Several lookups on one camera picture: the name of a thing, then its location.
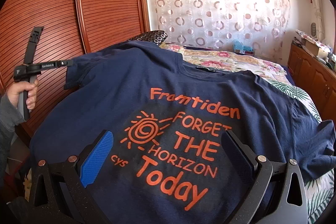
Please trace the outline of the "grey left sleeve forearm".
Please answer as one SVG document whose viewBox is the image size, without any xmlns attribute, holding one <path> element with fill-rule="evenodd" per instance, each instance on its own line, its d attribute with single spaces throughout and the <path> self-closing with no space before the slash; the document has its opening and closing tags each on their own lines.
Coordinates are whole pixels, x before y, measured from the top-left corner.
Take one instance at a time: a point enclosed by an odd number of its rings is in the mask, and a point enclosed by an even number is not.
<svg viewBox="0 0 336 224">
<path fill-rule="evenodd" d="M 9 101 L 8 96 L 1 97 L 1 135 L 0 135 L 0 153 L 1 153 L 1 184 L 7 165 L 7 157 L 10 152 L 11 141 L 15 133 L 15 126 L 23 123 L 25 120 L 22 114 Z"/>
</svg>

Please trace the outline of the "person's left hand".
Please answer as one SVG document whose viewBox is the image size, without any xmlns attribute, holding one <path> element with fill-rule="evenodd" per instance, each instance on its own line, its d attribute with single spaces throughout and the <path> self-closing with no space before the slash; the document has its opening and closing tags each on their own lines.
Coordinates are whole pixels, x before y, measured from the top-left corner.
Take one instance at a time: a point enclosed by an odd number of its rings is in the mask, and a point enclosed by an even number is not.
<svg viewBox="0 0 336 224">
<path fill-rule="evenodd" d="M 13 83 L 6 91 L 6 95 L 10 103 L 17 108 L 19 102 L 19 94 L 27 91 L 26 105 L 29 110 L 33 110 L 37 101 L 37 91 L 38 91 L 38 80 L 36 79 L 33 83 L 27 81 L 21 81 L 18 83 Z"/>
</svg>

